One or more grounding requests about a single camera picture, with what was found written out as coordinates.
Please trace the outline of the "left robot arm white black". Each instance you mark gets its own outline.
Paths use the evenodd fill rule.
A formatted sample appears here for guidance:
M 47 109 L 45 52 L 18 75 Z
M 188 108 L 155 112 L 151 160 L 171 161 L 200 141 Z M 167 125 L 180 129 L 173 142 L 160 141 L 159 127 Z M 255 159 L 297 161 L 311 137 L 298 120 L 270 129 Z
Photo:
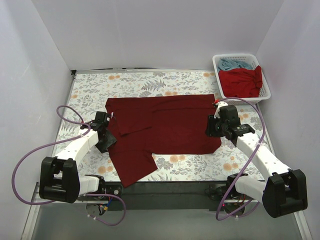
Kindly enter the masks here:
M 41 199 L 74 203 L 78 197 L 90 194 L 95 200 L 106 196 L 104 178 L 99 175 L 79 176 L 78 166 L 95 147 L 100 153 L 117 142 L 108 130 L 113 113 L 98 111 L 94 120 L 80 127 L 80 136 L 53 157 L 42 160 L 39 196 Z

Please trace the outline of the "dark red t shirt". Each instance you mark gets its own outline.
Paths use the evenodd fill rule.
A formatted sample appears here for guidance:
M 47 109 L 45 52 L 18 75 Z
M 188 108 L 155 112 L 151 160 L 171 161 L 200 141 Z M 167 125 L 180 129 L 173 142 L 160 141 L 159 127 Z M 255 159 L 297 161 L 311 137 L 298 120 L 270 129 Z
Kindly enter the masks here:
M 206 135 L 213 94 L 109 98 L 105 108 L 116 143 L 108 148 L 123 187 L 157 170 L 152 155 L 212 154 L 219 137 Z

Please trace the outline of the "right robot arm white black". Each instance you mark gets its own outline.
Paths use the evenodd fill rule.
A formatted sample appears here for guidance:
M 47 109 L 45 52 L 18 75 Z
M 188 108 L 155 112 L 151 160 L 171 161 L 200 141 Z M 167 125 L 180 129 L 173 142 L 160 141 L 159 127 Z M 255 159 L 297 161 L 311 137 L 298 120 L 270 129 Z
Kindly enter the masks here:
M 256 180 L 245 173 L 244 166 L 239 173 L 230 175 L 226 191 L 219 203 L 221 210 L 225 200 L 248 196 L 263 204 L 266 212 L 278 218 L 308 207 L 307 179 L 300 170 L 293 170 L 282 163 L 266 146 L 263 136 L 256 134 L 248 124 L 242 124 L 234 105 L 224 101 L 214 104 L 215 114 L 207 119 L 206 135 L 225 137 L 241 150 L 260 171 L 264 181 Z

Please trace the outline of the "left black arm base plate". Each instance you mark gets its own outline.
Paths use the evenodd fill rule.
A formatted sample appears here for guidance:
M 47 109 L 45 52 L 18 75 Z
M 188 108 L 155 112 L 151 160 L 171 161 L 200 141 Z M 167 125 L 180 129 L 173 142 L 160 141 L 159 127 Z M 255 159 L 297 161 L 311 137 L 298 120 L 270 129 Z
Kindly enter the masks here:
M 108 200 L 109 196 L 103 196 L 103 194 L 115 195 L 120 197 L 122 195 L 123 186 L 121 184 L 103 184 L 97 191 L 90 192 L 84 195 L 86 198 L 94 200 Z

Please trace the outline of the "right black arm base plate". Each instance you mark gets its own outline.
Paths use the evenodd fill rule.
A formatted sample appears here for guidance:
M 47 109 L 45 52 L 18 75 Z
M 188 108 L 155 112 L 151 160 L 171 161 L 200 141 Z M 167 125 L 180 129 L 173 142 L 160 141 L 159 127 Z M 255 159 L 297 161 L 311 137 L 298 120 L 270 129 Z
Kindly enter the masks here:
M 228 190 L 228 186 L 225 183 L 213 183 L 210 184 L 208 189 L 205 190 L 206 194 L 208 197 L 212 200 L 221 200 L 225 193 Z M 247 197 L 236 191 L 236 188 L 233 187 L 230 193 L 226 197 L 227 200 L 237 200 L 237 201 L 242 201 L 246 200 Z

